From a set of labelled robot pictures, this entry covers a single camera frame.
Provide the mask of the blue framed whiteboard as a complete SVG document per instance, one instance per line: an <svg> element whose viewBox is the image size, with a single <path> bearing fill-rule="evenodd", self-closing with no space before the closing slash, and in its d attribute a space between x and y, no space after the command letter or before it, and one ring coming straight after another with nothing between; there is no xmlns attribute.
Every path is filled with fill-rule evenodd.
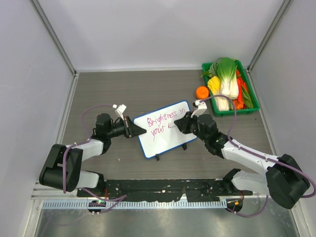
<svg viewBox="0 0 316 237"><path fill-rule="evenodd" d="M181 133L176 126L168 128L169 123L181 119L188 111L189 103L183 100L134 118L135 125L147 130L147 133L138 136L145 158L153 158L155 154L197 138L193 134Z"/></svg>

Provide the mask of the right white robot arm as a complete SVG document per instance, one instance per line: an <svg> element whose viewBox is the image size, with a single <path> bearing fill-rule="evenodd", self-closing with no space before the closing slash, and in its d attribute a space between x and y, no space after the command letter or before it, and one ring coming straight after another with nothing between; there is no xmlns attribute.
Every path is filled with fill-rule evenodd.
<svg viewBox="0 0 316 237"><path fill-rule="evenodd" d="M232 160L253 170L253 173L234 169L227 174L223 189L229 195L252 191L270 196L280 206L291 209L305 197L311 182L303 174L295 159L287 154L273 156L251 149L222 133L209 114L196 116L187 112L174 124L183 134L193 134L204 142L215 156Z"/></svg>

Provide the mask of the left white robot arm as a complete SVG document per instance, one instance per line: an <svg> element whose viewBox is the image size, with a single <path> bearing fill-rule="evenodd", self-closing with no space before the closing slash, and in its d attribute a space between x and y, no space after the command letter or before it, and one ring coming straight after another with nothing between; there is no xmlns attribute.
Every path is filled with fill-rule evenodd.
<svg viewBox="0 0 316 237"><path fill-rule="evenodd" d="M112 144L111 139L115 137L124 136L128 139L146 132L128 116L113 121L109 114L100 114L91 137L86 141L67 146L54 144L51 147L40 172L39 183L64 193L88 188L94 197L100 197L105 191L105 184L100 182L102 174L82 171L82 162L106 153Z"/></svg>

